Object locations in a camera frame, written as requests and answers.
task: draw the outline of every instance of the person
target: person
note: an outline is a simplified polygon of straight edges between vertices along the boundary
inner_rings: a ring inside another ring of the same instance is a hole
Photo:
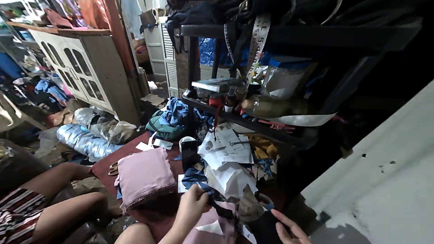
[[[79,221],[122,215],[107,197],[92,192],[45,207],[72,180],[92,177],[89,167],[65,162],[6,194],[0,200],[0,244],[48,243]]]
[[[208,194],[196,184],[181,196],[175,221],[169,232],[159,244],[181,244],[188,233],[194,228],[202,213],[210,210],[207,205]],[[276,230],[283,244],[312,244],[309,237],[292,220],[281,212],[272,209],[271,213],[284,225],[288,226],[292,236],[285,230],[281,223],[276,223]],[[116,240],[115,244],[155,244],[149,227],[143,223],[130,225]]]

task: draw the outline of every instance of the folded pink cloth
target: folded pink cloth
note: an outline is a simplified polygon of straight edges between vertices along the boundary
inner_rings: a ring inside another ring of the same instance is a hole
[[[158,195],[175,191],[175,178],[170,171],[164,148],[130,154],[118,161],[119,181],[122,190],[121,209],[125,212]]]

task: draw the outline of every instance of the leg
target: leg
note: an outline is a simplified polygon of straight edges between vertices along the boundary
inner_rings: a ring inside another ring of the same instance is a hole
[[[62,201],[42,211],[32,241],[46,243],[86,217],[101,218],[107,213],[107,198],[100,192]]]
[[[142,223],[128,226],[118,237],[115,244],[155,244],[149,227]]]
[[[89,172],[89,167],[65,162],[36,176],[24,183],[20,188],[53,198],[60,190],[70,184],[71,181],[91,177],[92,175]]]

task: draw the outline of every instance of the wooden shelf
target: wooden shelf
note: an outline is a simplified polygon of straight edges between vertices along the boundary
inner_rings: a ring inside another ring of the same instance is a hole
[[[110,30],[107,29],[74,30],[74,29],[59,29],[54,27],[38,27],[38,26],[32,26],[32,25],[10,22],[10,21],[7,21],[6,23],[11,26],[18,26],[29,30],[36,30],[36,31],[41,31],[41,32],[51,33],[51,34],[93,36],[93,35],[110,35],[111,33]]]

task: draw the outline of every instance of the knee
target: knee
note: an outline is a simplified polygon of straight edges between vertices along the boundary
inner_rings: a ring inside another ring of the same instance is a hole
[[[151,230],[149,229],[149,226],[144,224],[144,223],[135,223],[135,224],[128,226],[128,228],[126,228],[124,230],[124,232],[126,232],[126,234],[135,235],[135,234],[139,234],[139,233],[141,233],[141,234],[150,233]]]

